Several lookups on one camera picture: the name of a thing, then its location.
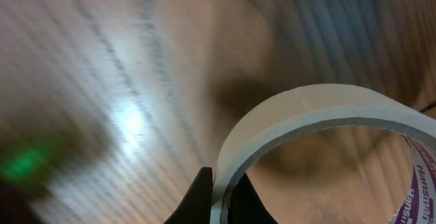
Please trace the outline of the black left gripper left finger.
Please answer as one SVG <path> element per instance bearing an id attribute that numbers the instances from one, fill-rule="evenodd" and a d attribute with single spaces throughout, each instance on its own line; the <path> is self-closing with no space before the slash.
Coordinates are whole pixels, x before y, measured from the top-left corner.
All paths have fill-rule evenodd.
<path id="1" fill-rule="evenodd" d="M 184 198 L 164 224 L 209 224 L 211 218 L 213 171 L 202 167 Z"/>

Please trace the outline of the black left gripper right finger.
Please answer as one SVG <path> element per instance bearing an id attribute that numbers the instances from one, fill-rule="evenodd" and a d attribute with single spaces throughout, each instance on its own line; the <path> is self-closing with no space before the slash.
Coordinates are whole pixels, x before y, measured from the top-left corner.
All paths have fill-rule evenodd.
<path id="1" fill-rule="evenodd" d="M 232 191 L 228 223 L 277 224 L 276 220 L 263 205 L 246 174 L 243 174 Z"/>

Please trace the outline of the white tape roll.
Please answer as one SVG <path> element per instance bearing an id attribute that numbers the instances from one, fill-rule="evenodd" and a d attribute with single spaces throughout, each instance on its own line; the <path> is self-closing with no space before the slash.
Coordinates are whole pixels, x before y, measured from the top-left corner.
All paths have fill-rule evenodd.
<path id="1" fill-rule="evenodd" d="M 233 188 L 263 154 L 287 138 L 340 126 L 397 131 L 435 148 L 435 120 L 381 93 L 348 84 L 314 84 L 275 95 L 231 130 L 213 181 L 211 223 L 227 223 Z"/>

